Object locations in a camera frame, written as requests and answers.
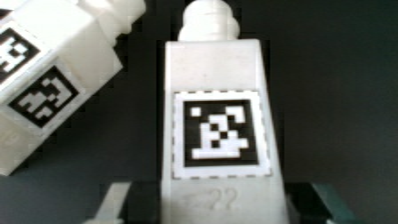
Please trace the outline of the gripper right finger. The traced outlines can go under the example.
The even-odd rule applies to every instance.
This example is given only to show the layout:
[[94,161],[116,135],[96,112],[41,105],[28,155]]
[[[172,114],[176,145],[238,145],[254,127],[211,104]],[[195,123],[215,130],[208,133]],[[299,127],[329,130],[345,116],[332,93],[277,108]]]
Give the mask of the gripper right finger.
[[355,214],[329,184],[311,184],[316,196],[316,213],[309,216],[307,224],[355,224]]

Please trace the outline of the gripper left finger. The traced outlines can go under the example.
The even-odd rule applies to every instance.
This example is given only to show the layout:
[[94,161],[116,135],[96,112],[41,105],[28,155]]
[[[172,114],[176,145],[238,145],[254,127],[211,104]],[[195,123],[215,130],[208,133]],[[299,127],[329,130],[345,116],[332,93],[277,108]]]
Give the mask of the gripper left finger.
[[116,182],[110,184],[96,215],[82,224],[124,224],[121,211],[128,198],[130,188],[130,182]]

